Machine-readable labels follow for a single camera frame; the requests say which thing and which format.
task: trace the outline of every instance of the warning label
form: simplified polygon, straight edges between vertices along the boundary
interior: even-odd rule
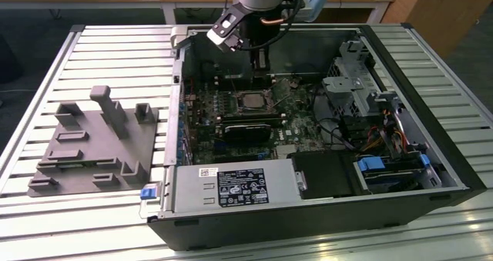
[[[221,207],[269,203],[264,169],[217,172]]]

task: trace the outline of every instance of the blue tab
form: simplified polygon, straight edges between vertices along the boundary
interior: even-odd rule
[[[418,157],[421,158],[421,162],[422,162],[424,166],[428,167],[432,162],[430,162],[426,154],[421,154]]]
[[[360,171],[368,170],[366,164],[364,163],[362,159],[357,161],[357,166],[360,167]]]
[[[357,162],[357,165],[361,171],[385,169],[384,161],[380,157],[364,157]]]
[[[156,199],[156,193],[157,193],[157,188],[144,188],[140,191],[140,199],[141,200]]]

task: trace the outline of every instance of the slotted aluminum surface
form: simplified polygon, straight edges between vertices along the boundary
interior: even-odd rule
[[[429,48],[400,25],[374,26],[453,141],[493,187],[490,113]],[[151,181],[164,176],[167,107],[173,59],[168,26],[87,27],[57,60],[63,69],[43,97],[0,180],[0,260],[485,260],[493,258],[493,190],[442,208],[406,226],[338,233],[197,252],[173,252],[140,218],[139,191],[29,198],[28,180],[57,124],[57,102],[81,109],[92,85],[109,85],[124,107],[160,108]]]

